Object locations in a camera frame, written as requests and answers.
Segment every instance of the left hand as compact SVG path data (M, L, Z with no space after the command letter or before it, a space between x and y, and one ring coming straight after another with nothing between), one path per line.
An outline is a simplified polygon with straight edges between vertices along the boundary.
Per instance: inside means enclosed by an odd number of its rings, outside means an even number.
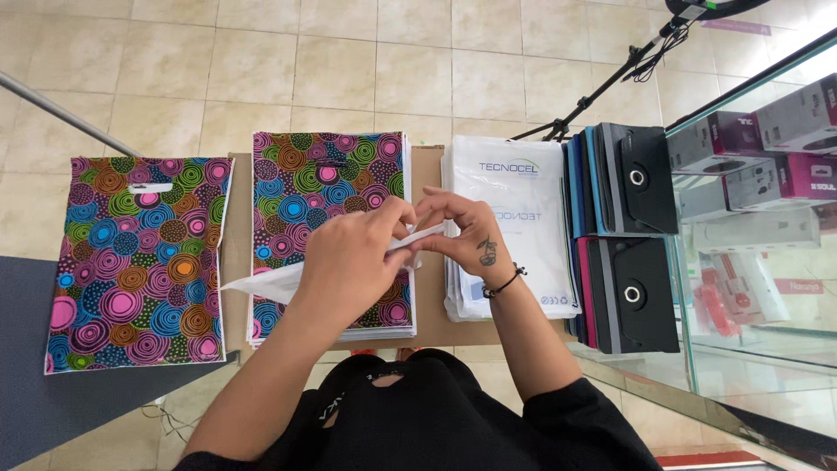
M311 233L300 287L283 322L299 316L336 339L387 291L413 255L403 248L385 256L393 236L408 234L399 219L416 224L415 211L390 196L376 210L337 216Z

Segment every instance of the black mat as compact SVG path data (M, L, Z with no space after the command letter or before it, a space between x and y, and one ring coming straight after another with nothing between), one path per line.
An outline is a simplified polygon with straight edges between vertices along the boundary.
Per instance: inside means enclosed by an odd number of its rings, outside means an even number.
M0 469L28 461L225 365L44 376L56 265L0 256ZM237 359L238 352L227 355L228 363Z

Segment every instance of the person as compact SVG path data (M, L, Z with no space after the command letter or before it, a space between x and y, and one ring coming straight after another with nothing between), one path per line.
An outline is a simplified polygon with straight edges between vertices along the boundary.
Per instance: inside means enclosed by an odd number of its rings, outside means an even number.
M415 209L389 197L311 234L284 316L207 409L177 470L660 469L616 406L582 377L516 272L490 207L424 192ZM419 227L453 220L461 234L432 235L386 256L391 238L407 235L399 220L417 224L419 216ZM438 349L396 362L354 355L319 389L303 391L321 355L421 250L445 254L489 289L511 280L490 306L522 417Z

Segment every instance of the product box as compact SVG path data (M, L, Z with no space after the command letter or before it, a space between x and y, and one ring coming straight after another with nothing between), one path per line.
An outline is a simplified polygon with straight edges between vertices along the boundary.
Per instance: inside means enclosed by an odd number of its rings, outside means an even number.
M819 218L810 208L736 214L695 224L692 240L706 254L818 249Z
M837 159L791 153L723 177L733 211L785 211L837 200Z
M714 220L735 213L727 209L724 187L721 179L708 184L685 189L675 194L680 207L681 224L691 224L702 220Z
M725 175L772 157L748 113L715 111L666 140L672 173Z
M837 153L837 73L756 110L755 116L767 150Z
M761 254L725 253L711 260L727 318L738 325L790 320Z

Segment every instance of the black shirt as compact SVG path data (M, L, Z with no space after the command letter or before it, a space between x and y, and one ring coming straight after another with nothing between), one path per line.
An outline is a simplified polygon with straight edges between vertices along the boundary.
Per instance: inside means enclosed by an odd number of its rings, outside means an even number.
M399 373L391 386L379 376ZM333 427L322 428L340 411ZM256 462L200 452L192 469L660 469L614 404L586 379L529 399L523 417L485 394L453 355L405 362L356 355L303 392L285 433Z

